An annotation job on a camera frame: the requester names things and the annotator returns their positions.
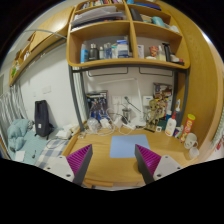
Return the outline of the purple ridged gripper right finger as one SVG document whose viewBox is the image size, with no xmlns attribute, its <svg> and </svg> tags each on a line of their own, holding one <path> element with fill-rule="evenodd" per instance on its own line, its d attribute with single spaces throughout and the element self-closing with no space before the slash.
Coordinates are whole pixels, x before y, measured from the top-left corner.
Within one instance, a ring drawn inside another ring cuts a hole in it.
<svg viewBox="0 0 224 224">
<path fill-rule="evenodd" d="M 146 184 L 152 183 L 154 181 L 153 175 L 161 160 L 161 156 L 136 144 L 135 157 L 137 159 L 138 170 L 142 174 L 144 182 Z"/>
</svg>

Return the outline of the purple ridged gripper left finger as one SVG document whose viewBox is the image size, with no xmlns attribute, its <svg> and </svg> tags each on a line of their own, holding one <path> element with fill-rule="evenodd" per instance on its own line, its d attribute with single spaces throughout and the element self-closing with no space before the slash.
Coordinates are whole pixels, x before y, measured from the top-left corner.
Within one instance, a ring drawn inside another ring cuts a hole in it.
<svg viewBox="0 0 224 224">
<path fill-rule="evenodd" d="M 66 157 L 74 174 L 73 182 L 82 185 L 90 160 L 93 155 L 92 145 L 87 145 Z"/>
</svg>

